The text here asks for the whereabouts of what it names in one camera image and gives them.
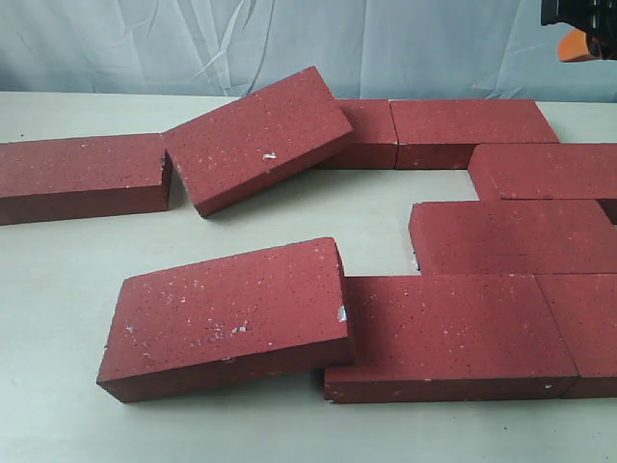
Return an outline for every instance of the brick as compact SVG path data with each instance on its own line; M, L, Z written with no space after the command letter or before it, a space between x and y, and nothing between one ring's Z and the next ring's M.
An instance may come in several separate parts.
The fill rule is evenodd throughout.
M331 238L124 282L97 383L123 402L353 359Z
M580 375L564 397L617 396L617 275L543 275L538 282Z
M358 359L334 402L552 398L577 378L533 276L349 277Z
M319 72L307 68L163 138L205 217L344 150L351 134Z
M431 99L390 103L397 169L466 169L476 145L558 143L531 99Z
M617 223L617 144L480 145L469 174L481 200L596 200Z
M398 138L387 99L340 99L354 127L352 145L318 164L321 169L394 169Z
M0 225L167 210L159 134L0 145Z
M422 274L617 273L617 231L595 201L414 204Z

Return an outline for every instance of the orange object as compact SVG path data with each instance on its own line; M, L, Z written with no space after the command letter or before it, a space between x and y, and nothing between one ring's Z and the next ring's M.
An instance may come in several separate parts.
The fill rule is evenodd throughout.
M557 45L557 56L559 61L564 63L580 63L598 59L589 52L587 35L578 29L573 29L561 39Z

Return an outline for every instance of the white fabric backdrop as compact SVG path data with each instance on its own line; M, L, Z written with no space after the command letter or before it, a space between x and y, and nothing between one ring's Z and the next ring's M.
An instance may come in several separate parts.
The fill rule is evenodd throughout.
M243 95L315 64L341 97L617 100L540 0L0 0L0 90Z

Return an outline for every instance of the black object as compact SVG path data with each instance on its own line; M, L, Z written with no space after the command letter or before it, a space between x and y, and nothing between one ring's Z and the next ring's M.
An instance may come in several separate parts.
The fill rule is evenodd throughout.
M617 59L617 0L542 0L542 25L566 22L587 34L589 52Z

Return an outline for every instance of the white table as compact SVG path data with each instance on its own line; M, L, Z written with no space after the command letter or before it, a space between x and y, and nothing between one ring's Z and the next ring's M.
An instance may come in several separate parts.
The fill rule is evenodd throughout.
M230 98L0 93L0 142L162 131ZM617 105L544 103L565 142L617 142ZM0 461L605 462L617 400L332 405L309 374L122 405L94 383L124 278L316 236L349 275L412 274L412 203L465 172L312 171L202 220L172 210L0 227Z

